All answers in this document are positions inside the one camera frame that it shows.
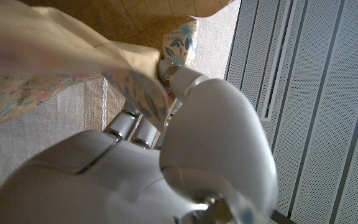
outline cloth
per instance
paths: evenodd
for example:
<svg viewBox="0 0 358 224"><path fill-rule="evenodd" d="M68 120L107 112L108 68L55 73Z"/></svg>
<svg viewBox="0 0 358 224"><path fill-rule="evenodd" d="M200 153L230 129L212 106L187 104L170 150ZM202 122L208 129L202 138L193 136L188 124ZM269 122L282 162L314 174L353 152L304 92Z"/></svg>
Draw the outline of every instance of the cloth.
<svg viewBox="0 0 358 224"><path fill-rule="evenodd" d="M196 25L166 35L164 56L189 63ZM59 10L0 0L0 123L103 76L162 130L172 98L156 78L159 58L157 49L110 41Z"/></svg>

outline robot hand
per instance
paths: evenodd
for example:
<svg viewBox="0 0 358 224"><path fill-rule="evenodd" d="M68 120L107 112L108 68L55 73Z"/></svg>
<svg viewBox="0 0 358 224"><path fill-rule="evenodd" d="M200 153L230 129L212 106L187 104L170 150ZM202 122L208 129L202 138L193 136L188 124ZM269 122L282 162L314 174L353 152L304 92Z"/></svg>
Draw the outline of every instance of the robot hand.
<svg viewBox="0 0 358 224"><path fill-rule="evenodd" d="M0 188L0 223L262 223L275 204L273 157L252 105L223 80L169 67L183 103L157 131L126 104L104 132L44 150Z"/></svg>

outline floral pattern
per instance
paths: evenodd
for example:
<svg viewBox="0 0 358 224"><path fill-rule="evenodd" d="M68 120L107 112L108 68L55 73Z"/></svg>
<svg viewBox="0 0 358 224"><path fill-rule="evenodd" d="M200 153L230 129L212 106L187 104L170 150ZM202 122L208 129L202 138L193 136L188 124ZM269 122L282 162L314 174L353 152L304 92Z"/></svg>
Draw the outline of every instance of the floral pattern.
<svg viewBox="0 0 358 224"><path fill-rule="evenodd" d="M0 75L0 123L35 108L71 85L95 78L101 75Z"/></svg>
<svg viewBox="0 0 358 224"><path fill-rule="evenodd" d="M176 65L189 66L194 61L198 21L187 22L164 35L163 58Z"/></svg>

